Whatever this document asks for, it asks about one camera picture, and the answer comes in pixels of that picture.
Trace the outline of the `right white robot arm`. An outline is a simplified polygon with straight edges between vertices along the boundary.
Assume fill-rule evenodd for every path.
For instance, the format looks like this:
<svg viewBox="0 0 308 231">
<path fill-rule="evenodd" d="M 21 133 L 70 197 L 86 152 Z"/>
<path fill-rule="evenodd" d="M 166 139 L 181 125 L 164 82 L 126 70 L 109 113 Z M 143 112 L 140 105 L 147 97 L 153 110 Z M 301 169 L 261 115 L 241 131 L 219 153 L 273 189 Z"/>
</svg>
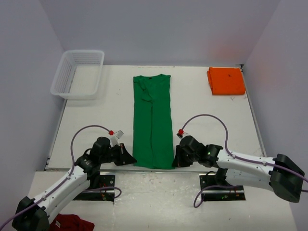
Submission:
<svg viewBox="0 0 308 231">
<path fill-rule="evenodd" d="M 179 134 L 178 137 L 174 167 L 189 167 L 197 162 L 217 169 L 215 185 L 220 189 L 250 186 L 274 192 L 291 203 L 299 202 L 305 173 L 286 155 L 255 157 L 215 144 L 203 145 L 191 135 Z"/>
</svg>

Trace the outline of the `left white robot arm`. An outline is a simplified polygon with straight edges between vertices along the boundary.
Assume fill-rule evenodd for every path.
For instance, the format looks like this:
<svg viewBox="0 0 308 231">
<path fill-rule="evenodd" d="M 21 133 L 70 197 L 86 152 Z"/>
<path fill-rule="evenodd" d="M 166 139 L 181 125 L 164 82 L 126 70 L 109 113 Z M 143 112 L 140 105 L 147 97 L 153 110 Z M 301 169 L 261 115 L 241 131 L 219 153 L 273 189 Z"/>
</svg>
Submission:
<svg viewBox="0 0 308 231">
<path fill-rule="evenodd" d="M 102 164 L 124 166 L 136 162 L 123 143 L 112 145 L 109 138 L 99 137 L 60 180 L 36 197 L 26 196 L 19 202 L 12 227 L 17 231 L 47 231 L 60 211 L 79 194 L 116 189 L 97 188 Z"/>
</svg>

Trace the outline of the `green t-shirt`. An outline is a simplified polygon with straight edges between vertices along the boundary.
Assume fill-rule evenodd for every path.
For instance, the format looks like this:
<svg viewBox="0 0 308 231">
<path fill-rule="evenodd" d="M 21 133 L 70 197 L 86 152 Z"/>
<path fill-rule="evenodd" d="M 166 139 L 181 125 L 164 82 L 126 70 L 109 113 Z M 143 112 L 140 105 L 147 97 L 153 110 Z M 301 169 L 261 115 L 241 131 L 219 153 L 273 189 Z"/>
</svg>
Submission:
<svg viewBox="0 0 308 231">
<path fill-rule="evenodd" d="M 173 169 L 170 75 L 133 78 L 133 157 L 136 166 Z"/>
</svg>

